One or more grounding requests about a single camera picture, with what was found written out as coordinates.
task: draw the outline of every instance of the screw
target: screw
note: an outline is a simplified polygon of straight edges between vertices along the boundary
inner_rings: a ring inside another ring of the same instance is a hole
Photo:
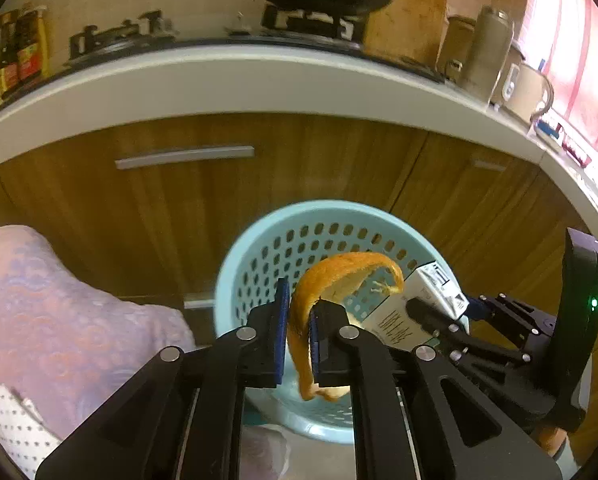
[[[161,358],[161,360],[167,363],[172,363],[176,361],[180,355],[181,351],[174,346],[166,346],[166,348],[159,352],[159,357]]]
[[[434,348],[422,345],[417,347],[417,349],[415,350],[415,355],[422,361],[432,361],[437,355],[437,353],[435,352]]]
[[[359,329],[352,325],[342,326],[339,329],[339,335],[344,339],[354,339],[359,336]]]
[[[256,336],[257,331],[251,326],[242,326],[239,330],[237,330],[237,338],[241,339],[242,341],[250,341]]]

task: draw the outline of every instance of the window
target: window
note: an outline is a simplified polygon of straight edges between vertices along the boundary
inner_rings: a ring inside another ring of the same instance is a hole
[[[598,7],[592,0],[528,0],[519,40],[527,62],[544,65],[552,111],[598,172]]]

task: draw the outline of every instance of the white countertop edge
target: white countertop edge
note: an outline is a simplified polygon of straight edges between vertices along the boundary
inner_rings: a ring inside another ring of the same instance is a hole
[[[598,238],[598,199],[524,128],[450,85],[376,62],[269,45],[194,46],[67,75],[0,112],[0,163],[118,124],[222,112],[343,116],[424,128],[538,164]]]

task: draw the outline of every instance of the white polka dot fabric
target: white polka dot fabric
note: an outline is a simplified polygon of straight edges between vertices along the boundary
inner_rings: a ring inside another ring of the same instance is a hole
[[[44,428],[30,399],[21,401],[0,384],[0,443],[29,479],[61,440]]]

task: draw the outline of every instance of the orange peel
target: orange peel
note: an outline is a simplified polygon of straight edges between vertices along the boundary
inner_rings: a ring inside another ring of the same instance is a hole
[[[310,310],[320,299],[343,304],[375,270],[387,268],[396,285],[377,283],[377,292],[389,296],[403,292],[403,273],[393,260],[381,253],[335,254],[312,266],[301,277],[290,302],[287,330],[288,348],[298,374],[299,393],[303,400],[315,395],[335,401],[349,392],[349,386],[320,388],[314,383],[308,342]],[[351,324],[359,324],[348,314]]]

